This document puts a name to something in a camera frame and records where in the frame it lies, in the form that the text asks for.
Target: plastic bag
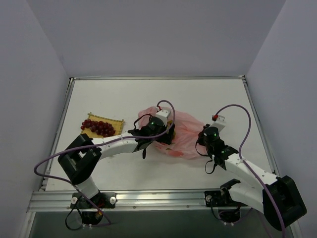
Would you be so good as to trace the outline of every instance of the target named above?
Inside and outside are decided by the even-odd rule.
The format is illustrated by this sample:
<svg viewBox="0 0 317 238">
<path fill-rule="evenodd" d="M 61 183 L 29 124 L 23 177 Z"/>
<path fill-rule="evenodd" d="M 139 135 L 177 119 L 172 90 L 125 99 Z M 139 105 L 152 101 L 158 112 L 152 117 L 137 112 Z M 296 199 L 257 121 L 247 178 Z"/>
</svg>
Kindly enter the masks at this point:
<svg viewBox="0 0 317 238">
<path fill-rule="evenodd" d="M 155 116 L 156 112 L 156 107 L 150 107 L 140 111 L 138 117 L 140 118 L 144 114 Z M 168 118 L 170 122 L 173 119 L 172 114 L 173 112 L 171 112 L 170 118 Z M 145 126 L 148 122 L 149 117 L 143 117 L 139 120 L 139 127 Z M 203 126 L 204 124 L 202 122 L 198 121 L 190 114 L 176 111 L 172 144 L 167 145 L 156 141 L 153 144 L 159 151 L 171 156 L 183 157 L 185 159 L 199 157 L 200 155 L 196 151 L 195 144 L 198 139 L 198 133 L 203 130 Z M 206 153 L 204 152 L 206 149 L 199 144 L 197 145 L 197 150 L 202 154 Z"/>
</svg>

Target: gray wall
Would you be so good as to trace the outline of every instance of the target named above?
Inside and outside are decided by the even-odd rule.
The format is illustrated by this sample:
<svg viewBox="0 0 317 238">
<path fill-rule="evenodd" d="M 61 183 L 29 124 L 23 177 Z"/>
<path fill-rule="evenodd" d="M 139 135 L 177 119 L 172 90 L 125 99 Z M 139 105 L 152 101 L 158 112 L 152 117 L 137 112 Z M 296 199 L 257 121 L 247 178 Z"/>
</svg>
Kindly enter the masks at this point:
<svg viewBox="0 0 317 238">
<path fill-rule="evenodd" d="M 17 237 L 68 79 L 25 0 L 0 3 L 0 237 Z"/>
<path fill-rule="evenodd" d="M 246 74 L 285 0 L 28 0 L 70 76 Z"/>
<path fill-rule="evenodd" d="M 317 233 L 317 1 L 288 0 L 268 34 L 247 81 L 282 175 L 306 203 L 304 238 Z"/>
</svg>

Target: white table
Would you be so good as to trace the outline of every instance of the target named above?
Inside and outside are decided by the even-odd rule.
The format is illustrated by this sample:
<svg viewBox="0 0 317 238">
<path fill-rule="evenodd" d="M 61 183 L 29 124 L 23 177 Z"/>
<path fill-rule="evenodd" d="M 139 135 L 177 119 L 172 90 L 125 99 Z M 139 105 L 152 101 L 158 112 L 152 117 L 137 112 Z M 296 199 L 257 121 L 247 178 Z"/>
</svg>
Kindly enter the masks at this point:
<svg viewBox="0 0 317 238">
<path fill-rule="evenodd" d="M 89 112 L 124 119 L 124 132 L 133 128 L 140 110 L 154 106 L 162 99 L 172 102 L 177 111 L 187 112 L 205 124 L 212 122 L 211 116 L 221 107 L 232 103 L 243 105 L 252 116 L 252 128 L 242 153 L 254 164 L 271 171 L 240 79 L 76 80 L 56 151 L 64 150 L 79 135 L 81 122 Z M 247 115 L 239 108 L 228 108 L 221 115 L 227 121 L 221 139 L 238 148 L 247 131 Z M 92 177 L 100 190 L 219 188 L 235 177 L 220 167 L 207 175 L 204 170 L 206 161 L 206 157 L 186 160 L 168 156 L 149 146 L 145 160 L 140 151 L 99 161 Z M 51 175 L 67 178 L 56 158 L 52 162 Z M 48 180 L 46 191 L 61 190 L 74 188 L 59 180 Z"/>
</svg>

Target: metal edge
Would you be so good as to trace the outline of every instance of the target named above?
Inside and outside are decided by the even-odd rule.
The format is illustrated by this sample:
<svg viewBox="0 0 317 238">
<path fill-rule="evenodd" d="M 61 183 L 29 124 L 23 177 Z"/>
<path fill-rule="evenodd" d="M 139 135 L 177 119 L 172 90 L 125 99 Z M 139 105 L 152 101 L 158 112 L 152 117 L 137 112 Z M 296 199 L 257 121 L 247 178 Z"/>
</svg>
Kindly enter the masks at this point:
<svg viewBox="0 0 317 238">
<path fill-rule="evenodd" d="M 142 190 L 115 191 L 115 210 L 107 211 L 146 211 L 146 210 L 207 210 L 205 189 L 197 190 Z M 33 192 L 28 212 L 67 212 L 75 191 Z"/>
<path fill-rule="evenodd" d="M 239 76 L 85 76 L 75 80 L 188 80 L 188 79 L 244 79 Z"/>
<path fill-rule="evenodd" d="M 262 128 L 262 125 L 261 125 L 257 110 L 255 109 L 254 104 L 252 102 L 251 95 L 250 95 L 250 92 L 249 92 L 249 89 L 248 89 L 248 85 L 247 85 L 247 83 L 244 83 L 243 85 L 244 85 L 244 88 L 246 90 L 246 93 L 247 93 L 247 96 L 248 96 L 248 99 L 249 99 L 249 102 L 250 102 L 250 105 L 251 105 L 251 109 L 252 109 L 252 112 L 253 112 L 253 115 L 254 115 L 254 118 L 255 118 L 259 133 L 260 133 L 262 144 L 264 146 L 264 150 L 265 150 L 266 156 L 268 158 L 268 163 L 269 163 L 269 165 L 271 167 L 272 172 L 274 172 L 276 175 L 279 175 L 276 161 L 274 159 L 273 153 L 272 153 L 272 151 L 271 151 L 271 149 L 270 149 L 270 147 L 268 145 L 267 139 L 265 137 L 265 134 L 264 134 L 264 131 L 263 131 L 263 128 Z"/>
<path fill-rule="evenodd" d="M 53 142 L 53 145 L 52 145 L 51 155 L 53 155 L 56 152 L 56 148 L 57 148 L 57 145 L 58 145 L 61 129 L 62 129 L 63 124 L 64 124 L 64 120 L 65 120 L 65 117 L 66 117 L 66 113 L 67 113 L 67 109 L 68 109 L 68 105 L 69 105 L 69 102 L 70 102 L 71 94 L 73 92 L 74 85 L 75 85 L 75 80 L 74 80 L 74 78 L 71 78 L 70 82 L 69 82 L 69 86 L 68 86 L 67 91 L 66 91 L 64 107 L 63 107 L 63 111 L 61 113 L 60 120 L 59 120 L 59 123 L 58 123 L 56 136 L 55 136 L 55 139 L 54 139 L 54 142 Z M 53 162 L 53 160 L 49 160 L 48 161 L 48 164 L 47 164 L 47 167 L 46 167 L 46 171 L 45 171 L 46 175 L 50 174 L 52 162 Z"/>
<path fill-rule="evenodd" d="M 264 149 L 265 149 L 266 156 L 268 158 L 269 165 L 270 165 L 271 169 L 273 170 L 273 172 L 275 172 L 275 174 L 279 176 L 277 163 L 275 161 L 273 152 L 271 150 L 271 146 L 270 146 L 269 142 L 267 141 L 266 136 L 264 134 L 261 121 L 259 119 L 259 116 L 258 116 L 258 113 L 257 113 L 257 111 L 255 109 L 255 106 L 254 106 L 254 104 L 252 102 L 252 98 L 251 98 L 251 95 L 250 95 L 248 84 L 247 84 L 245 79 L 244 79 L 244 88 L 246 90 L 246 93 L 247 93 L 247 96 L 248 96 L 248 99 L 249 99 L 249 102 L 250 102 L 250 105 L 251 105 L 251 108 L 252 108 L 252 111 L 253 111 L 253 114 L 254 114 L 254 117 L 255 117 L 255 121 L 257 123 L 257 127 L 258 127 L 259 132 L 260 132 L 260 136 L 261 136 L 261 139 L 262 139 L 262 143 L 263 143 L 263 146 L 264 146 Z M 289 228 L 291 230 L 291 233 L 292 233 L 293 237 L 302 238 L 302 232 L 301 232 L 301 229 L 300 229 L 298 221 L 295 221 L 294 223 L 292 223 L 289 226 Z"/>
<path fill-rule="evenodd" d="M 35 212 L 27 212 L 26 217 L 21 228 L 19 238 L 28 238 L 31 233 L 32 225 L 35 218 Z"/>
</svg>

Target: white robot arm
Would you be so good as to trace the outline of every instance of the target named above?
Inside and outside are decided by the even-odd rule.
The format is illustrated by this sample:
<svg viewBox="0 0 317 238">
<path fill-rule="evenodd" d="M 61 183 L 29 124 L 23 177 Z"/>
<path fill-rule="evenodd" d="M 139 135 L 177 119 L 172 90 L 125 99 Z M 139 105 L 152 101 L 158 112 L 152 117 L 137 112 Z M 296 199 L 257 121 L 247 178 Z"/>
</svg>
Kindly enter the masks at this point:
<svg viewBox="0 0 317 238">
<path fill-rule="evenodd" d="M 225 125 L 222 122 L 222 125 L 218 126 L 217 121 L 220 118 L 222 117 L 217 116 L 213 118 L 215 121 L 213 125 L 207 124 L 204 126 L 198 138 L 198 143 L 205 146 L 208 156 L 214 161 L 215 165 L 235 175 L 235 179 L 220 187 L 221 196 L 216 197 L 215 200 L 224 201 L 226 204 L 232 201 L 246 204 L 263 213 L 274 228 L 281 230 L 276 210 L 263 185 L 251 172 L 250 169 L 252 169 L 273 197 L 285 227 L 304 216 L 307 210 L 295 182 L 288 176 L 280 178 L 267 172 L 243 157 L 241 160 L 238 151 L 226 145 L 220 139 L 219 132 Z"/>
<path fill-rule="evenodd" d="M 90 176 L 97 162 L 109 156 L 139 150 L 143 150 L 143 158 L 145 158 L 146 148 L 153 141 L 171 144 L 174 126 L 169 128 L 168 133 L 160 137 L 152 138 L 166 131 L 169 115 L 169 110 L 160 110 L 155 116 L 151 117 L 148 124 L 140 130 L 129 130 L 118 136 L 91 139 L 87 135 L 82 134 L 73 141 L 68 149 L 83 145 L 101 144 L 114 140 L 115 142 L 97 148 L 82 150 L 81 153 L 85 153 L 84 156 L 82 156 L 79 151 L 67 153 L 60 156 L 58 161 L 72 184 L 89 199 L 98 203 L 103 197 Z M 217 116 L 213 121 L 211 126 L 208 124 L 204 126 L 203 131 L 199 133 L 197 143 L 205 146 L 208 156 L 217 166 L 233 173 L 236 177 L 236 179 L 220 187 L 221 196 L 214 197 L 213 201 L 221 200 L 222 204 L 230 204 L 233 201 L 246 204 L 264 213 L 270 224 L 277 230 L 281 230 L 276 211 L 267 193 L 264 191 L 263 186 L 239 158 L 238 151 L 226 145 L 224 141 L 220 139 L 219 132 L 225 127 L 224 117 Z M 261 178 L 264 184 L 266 184 L 278 206 L 285 226 L 290 225 L 306 214 L 307 211 L 302 198 L 294 181 L 290 177 L 285 176 L 280 178 L 264 171 L 249 161 L 248 165 Z"/>
</svg>

